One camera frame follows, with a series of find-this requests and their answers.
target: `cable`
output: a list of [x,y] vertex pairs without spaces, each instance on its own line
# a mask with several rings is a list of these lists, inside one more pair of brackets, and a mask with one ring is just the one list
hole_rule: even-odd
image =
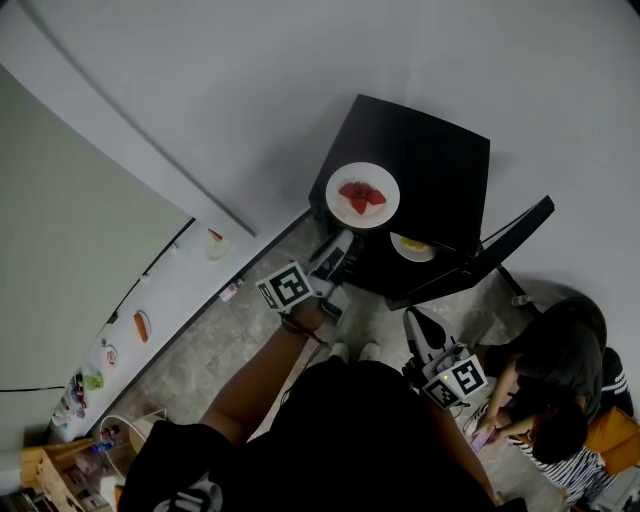
[[310,338],[313,338],[318,342],[318,346],[313,351],[313,353],[309,356],[309,359],[307,359],[307,362],[302,368],[300,375],[298,375],[298,377],[296,377],[296,380],[293,382],[293,384],[291,384],[291,386],[284,393],[282,393],[282,398],[280,399],[280,407],[282,407],[284,403],[287,401],[287,398],[289,398],[289,393],[298,382],[298,379],[300,378],[300,376],[305,372],[305,370],[311,364],[311,361],[313,361],[315,357],[323,349],[329,348],[329,345],[327,344],[326,341],[318,338],[313,331],[310,331],[309,329],[307,329],[306,327],[298,323],[294,318],[291,317],[291,315],[285,315],[284,313],[280,313],[280,318],[282,319],[282,327],[284,327],[287,331],[292,332],[294,334],[304,334],[305,336],[309,336]]
[[46,391],[48,389],[67,389],[66,386],[50,386],[48,388],[0,389],[0,393],[26,393],[28,391]]
[[460,410],[458,411],[458,414],[456,414],[453,419],[457,420],[458,416],[460,416],[462,414],[462,409],[464,409],[465,407],[471,407],[471,404],[468,404],[466,402],[462,402],[461,404],[458,405],[454,405],[453,407],[460,407]]

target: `white wall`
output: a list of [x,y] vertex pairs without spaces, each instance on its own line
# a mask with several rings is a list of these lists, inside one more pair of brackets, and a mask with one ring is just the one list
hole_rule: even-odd
[[640,360],[640,18],[624,0],[29,4],[257,232],[305,208],[357,92],[490,138],[485,233],[546,193],[558,207],[507,267],[590,295]]

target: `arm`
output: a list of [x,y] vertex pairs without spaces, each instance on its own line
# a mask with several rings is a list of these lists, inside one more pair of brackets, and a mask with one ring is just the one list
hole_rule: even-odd
[[498,424],[498,411],[500,407],[504,405],[505,399],[509,394],[509,390],[513,387],[513,385],[518,380],[518,372],[516,372],[516,363],[518,362],[518,358],[520,356],[512,356],[509,358],[507,365],[505,366],[500,378],[498,379],[498,383],[496,384],[496,388],[493,390],[491,395],[491,400],[489,400],[489,407],[487,409],[486,414],[482,421],[478,424],[478,428],[473,433],[473,437],[477,436],[483,431],[487,431],[487,433],[491,433],[494,428],[496,428]]
[[438,437],[438,444],[442,447],[445,454],[469,473],[471,477],[483,487],[489,495],[489,498],[495,502],[489,477],[478,460],[478,457],[469,446],[469,443],[465,440],[462,432],[460,432],[451,413],[441,410],[433,403],[433,400],[423,393],[420,393],[420,398],[430,413],[432,425]]
[[[299,304],[292,314],[309,330],[324,320],[315,299]],[[305,335],[280,327],[225,384],[200,423],[213,427],[234,446],[245,443],[269,412],[306,342]]]
[[527,434],[538,423],[540,423],[538,416],[529,416],[528,418],[516,421],[515,423],[510,423],[509,425],[498,429],[498,437],[504,439],[509,436],[517,436],[518,434]]

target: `hand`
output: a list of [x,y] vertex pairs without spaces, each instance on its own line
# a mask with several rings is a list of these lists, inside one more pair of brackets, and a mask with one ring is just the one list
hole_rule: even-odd
[[315,297],[309,297],[293,307],[291,316],[306,329],[315,331],[327,315],[320,308],[320,301]]
[[498,419],[495,416],[489,416],[485,414],[480,420],[480,423],[478,423],[476,431],[473,433],[472,437],[475,438],[483,432],[486,432],[487,435],[491,434],[491,432],[495,430],[497,424]]

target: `yellow food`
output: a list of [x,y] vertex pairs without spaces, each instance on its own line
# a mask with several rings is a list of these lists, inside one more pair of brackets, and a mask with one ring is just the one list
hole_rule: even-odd
[[427,248],[427,244],[423,244],[417,240],[411,240],[411,238],[407,238],[406,236],[401,237],[400,241],[407,249],[411,249],[412,251],[424,251]]

